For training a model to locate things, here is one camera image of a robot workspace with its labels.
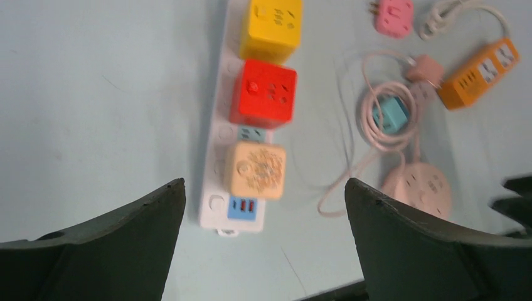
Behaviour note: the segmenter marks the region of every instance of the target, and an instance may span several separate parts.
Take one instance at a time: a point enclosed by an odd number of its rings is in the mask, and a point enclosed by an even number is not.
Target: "pink cable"
[[[395,51],[377,51],[367,55],[362,62],[362,75],[366,82],[369,92],[365,96],[361,106],[360,122],[364,136],[371,144],[370,151],[354,166],[349,166],[346,171],[329,187],[323,197],[317,204],[318,213],[325,218],[339,218],[347,214],[345,209],[339,211],[323,211],[321,207],[329,197],[329,195],[344,181],[351,177],[353,171],[358,171],[355,177],[360,178],[363,171],[377,158],[384,154],[397,153],[400,156],[400,169],[404,169],[406,165],[404,149],[409,145],[412,138],[415,138],[416,155],[418,159],[419,154],[419,137],[418,137],[418,123],[420,120],[420,112],[412,96],[412,93],[407,86],[400,82],[387,82],[376,87],[371,86],[370,80],[366,75],[366,64],[368,60],[374,56],[388,55],[394,56],[400,60],[405,60],[410,65],[414,65],[415,61],[401,53]],[[381,107],[379,105],[379,95],[393,95],[398,96],[410,111],[410,119],[405,130],[399,132],[397,135],[386,135],[383,133],[383,116]],[[375,124],[373,120],[373,107],[376,106],[379,111],[379,125]]]

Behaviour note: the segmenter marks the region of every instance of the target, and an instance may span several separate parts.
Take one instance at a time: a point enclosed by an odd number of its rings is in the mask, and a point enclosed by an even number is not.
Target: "white table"
[[[417,12],[431,2],[415,1]],[[505,193],[504,177],[532,171],[532,3],[486,2],[510,20],[523,61],[470,109],[434,103],[422,145],[453,185],[452,219],[499,233],[513,224],[487,204]],[[316,211],[345,168],[343,141],[350,145],[339,95],[359,159],[368,148],[354,125],[365,53],[429,53],[452,70],[501,34],[494,18],[473,12],[430,43],[415,34],[395,41],[373,29],[367,8],[305,1],[301,48],[288,62],[299,72],[294,122],[274,138],[289,153],[285,195],[268,203],[263,233],[228,239],[197,222],[225,1],[2,1],[0,241],[33,240],[184,177],[187,210],[165,300],[294,300],[361,279],[347,219]],[[391,59],[370,69],[375,82],[399,76]],[[363,180],[378,186],[395,161],[383,158]],[[328,208],[343,206],[338,189]]]

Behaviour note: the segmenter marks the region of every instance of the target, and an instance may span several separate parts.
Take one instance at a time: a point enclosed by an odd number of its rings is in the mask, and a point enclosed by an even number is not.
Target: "pink power adapter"
[[[371,4],[377,15],[375,28],[383,35],[402,39],[412,32],[414,5],[411,0],[380,0]]]

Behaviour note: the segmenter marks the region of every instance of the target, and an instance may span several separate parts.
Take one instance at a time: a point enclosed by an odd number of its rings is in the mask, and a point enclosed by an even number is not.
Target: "red block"
[[[275,129],[292,120],[297,72],[247,60],[235,80],[229,121]]]

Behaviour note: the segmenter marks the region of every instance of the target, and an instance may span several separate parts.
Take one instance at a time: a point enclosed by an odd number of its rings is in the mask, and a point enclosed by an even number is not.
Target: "thin wire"
[[[340,175],[338,179],[329,187],[323,197],[317,204],[318,213],[325,218],[339,218],[346,215],[346,210],[339,211],[323,211],[322,206],[331,195],[331,193],[345,180],[351,177],[352,172],[357,171],[355,177],[359,178],[366,167],[370,165],[377,158],[383,154],[397,153],[401,159],[400,170],[403,170],[406,165],[404,149],[408,146],[412,138],[415,138],[415,147],[419,148],[418,137],[418,123],[420,120],[418,105],[415,102],[412,93],[404,84],[400,82],[387,82],[381,85],[373,87],[370,83],[368,76],[366,75],[366,65],[368,61],[375,56],[393,56],[399,60],[404,60],[410,65],[414,65],[415,61],[409,56],[405,56],[395,51],[377,51],[367,55],[362,62],[362,75],[366,82],[369,92],[365,96],[361,106],[360,122],[362,126],[362,132],[366,136],[367,140],[372,145],[368,153],[354,166],[348,166],[346,171]],[[410,118],[405,130],[401,131],[397,135],[386,135],[383,132],[383,115],[378,101],[379,95],[394,95],[398,96],[401,101],[404,102],[407,109],[410,111]],[[375,124],[373,119],[373,107],[377,107],[379,111],[379,125]],[[419,150],[415,150],[414,158],[419,160]]]
[[[429,40],[439,34],[446,33],[456,23],[458,16],[471,9],[485,10],[501,22],[504,35],[510,37],[510,25],[503,14],[492,6],[482,3],[482,0],[440,0],[434,3],[427,16],[425,24],[419,29],[419,37]]]

